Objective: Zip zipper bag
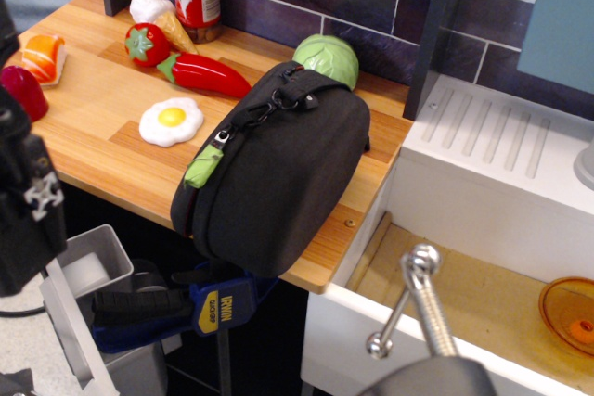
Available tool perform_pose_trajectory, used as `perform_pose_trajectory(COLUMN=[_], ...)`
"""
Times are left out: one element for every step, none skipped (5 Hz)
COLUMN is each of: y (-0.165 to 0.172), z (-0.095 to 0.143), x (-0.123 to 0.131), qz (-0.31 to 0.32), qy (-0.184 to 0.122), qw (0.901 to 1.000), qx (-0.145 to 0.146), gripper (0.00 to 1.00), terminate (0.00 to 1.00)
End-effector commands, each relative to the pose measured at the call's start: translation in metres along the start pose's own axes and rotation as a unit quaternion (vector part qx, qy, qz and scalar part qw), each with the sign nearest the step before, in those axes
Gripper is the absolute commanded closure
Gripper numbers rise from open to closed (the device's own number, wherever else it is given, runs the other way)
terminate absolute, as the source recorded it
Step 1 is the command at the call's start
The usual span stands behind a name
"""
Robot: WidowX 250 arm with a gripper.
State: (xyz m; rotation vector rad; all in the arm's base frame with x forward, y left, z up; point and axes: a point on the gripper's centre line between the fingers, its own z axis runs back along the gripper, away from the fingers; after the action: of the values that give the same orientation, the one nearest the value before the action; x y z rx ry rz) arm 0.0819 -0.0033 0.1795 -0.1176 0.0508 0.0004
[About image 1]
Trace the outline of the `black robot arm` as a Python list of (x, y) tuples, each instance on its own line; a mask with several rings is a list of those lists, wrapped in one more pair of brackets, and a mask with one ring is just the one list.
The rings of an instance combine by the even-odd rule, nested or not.
[(1, 89), (1, 295), (19, 294), (66, 250), (64, 195), (25, 108)]

